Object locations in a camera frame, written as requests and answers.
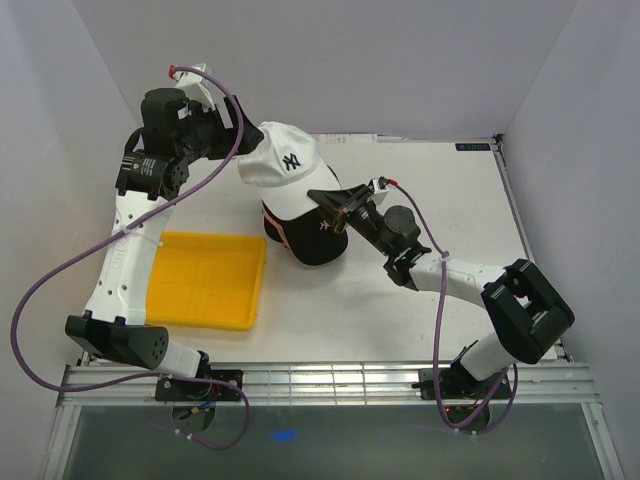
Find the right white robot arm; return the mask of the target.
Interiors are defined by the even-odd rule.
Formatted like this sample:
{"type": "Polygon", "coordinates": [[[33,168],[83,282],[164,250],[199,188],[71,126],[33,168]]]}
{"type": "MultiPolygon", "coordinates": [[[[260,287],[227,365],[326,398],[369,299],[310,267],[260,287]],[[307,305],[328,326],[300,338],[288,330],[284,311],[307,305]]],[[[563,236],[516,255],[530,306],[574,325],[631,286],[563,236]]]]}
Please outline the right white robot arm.
{"type": "Polygon", "coordinates": [[[447,394],[474,397],[514,363],[538,363],[574,324],[575,315],[543,272],[529,259],[500,267],[457,260],[437,242],[423,245],[430,232],[415,202],[378,206],[399,184],[379,177],[344,190],[308,191],[336,232],[351,227],[386,258],[394,284],[438,292],[485,310],[492,333],[466,346],[443,372],[433,376],[447,394]]]}

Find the black NY baseball cap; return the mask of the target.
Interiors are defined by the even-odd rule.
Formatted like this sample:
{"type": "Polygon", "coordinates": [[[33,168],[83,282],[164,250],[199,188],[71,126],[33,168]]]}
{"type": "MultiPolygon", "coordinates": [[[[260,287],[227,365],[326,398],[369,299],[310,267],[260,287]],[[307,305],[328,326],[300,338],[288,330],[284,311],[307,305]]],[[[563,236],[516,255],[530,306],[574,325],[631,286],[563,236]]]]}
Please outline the black NY baseball cap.
{"type": "Polygon", "coordinates": [[[259,190],[266,207],[282,226],[289,251],[301,264],[318,267],[339,258],[348,246],[348,234],[336,234],[317,203],[307,196],[311,189],[339,190],[337,175],[321,163],[311,173],[289,185],[259,190]]]}

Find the white NY baseball cap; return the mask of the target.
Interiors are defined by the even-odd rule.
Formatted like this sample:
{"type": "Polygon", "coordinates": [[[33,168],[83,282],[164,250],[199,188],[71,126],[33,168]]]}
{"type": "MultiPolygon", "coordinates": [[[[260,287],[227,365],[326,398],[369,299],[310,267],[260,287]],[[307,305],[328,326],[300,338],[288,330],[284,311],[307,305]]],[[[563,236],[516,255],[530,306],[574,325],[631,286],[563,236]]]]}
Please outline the white NY baseball cap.
{"type": "Polygon", "coordinates": [[[294,220],[316,209],[310,190],[341,189],[311,135],[275,121],[261,123],[259,131],[264,138],[256,149],[237,157],[239,175],[277,218],[294,220]]]}

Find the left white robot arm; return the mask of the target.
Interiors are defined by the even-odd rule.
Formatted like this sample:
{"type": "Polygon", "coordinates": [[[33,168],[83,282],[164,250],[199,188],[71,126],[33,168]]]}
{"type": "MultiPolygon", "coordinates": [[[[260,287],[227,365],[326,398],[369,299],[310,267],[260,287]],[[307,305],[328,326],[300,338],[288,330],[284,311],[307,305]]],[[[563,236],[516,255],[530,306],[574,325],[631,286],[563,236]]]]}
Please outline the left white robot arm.
{"type": "Polygon", "coordinates": [[[235,95],[218,106],[177,88],[148,91],[143,124],[127,140],[115,183],[114,241],[81,315],[71,315],[65,333],[87,353],[177,378],[190,399],[205,397],[212,376],[204,353],[170,339],[166,328],[147,322],[147,294],[161,236],[175,204],[185,196],[189,167],[202,158],[220,161],[252,152],[262,133],[244,115],[235,95]]]}

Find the pink baseball cap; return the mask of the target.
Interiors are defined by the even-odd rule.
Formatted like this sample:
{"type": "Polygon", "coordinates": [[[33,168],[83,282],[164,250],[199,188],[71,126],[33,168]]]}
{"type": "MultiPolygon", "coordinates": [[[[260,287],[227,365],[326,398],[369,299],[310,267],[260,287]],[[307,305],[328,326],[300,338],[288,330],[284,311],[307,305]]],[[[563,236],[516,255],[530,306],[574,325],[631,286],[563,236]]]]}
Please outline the pink baseball cap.
{"type": "Polygon", "coordinates": [[[284,248],[289,249],[289,243],[284,231],[282,230],[282,226],[271,216],[266,207],[262,209],[262,215],[266,235],[271,240],[281,244],[284,248]]]}

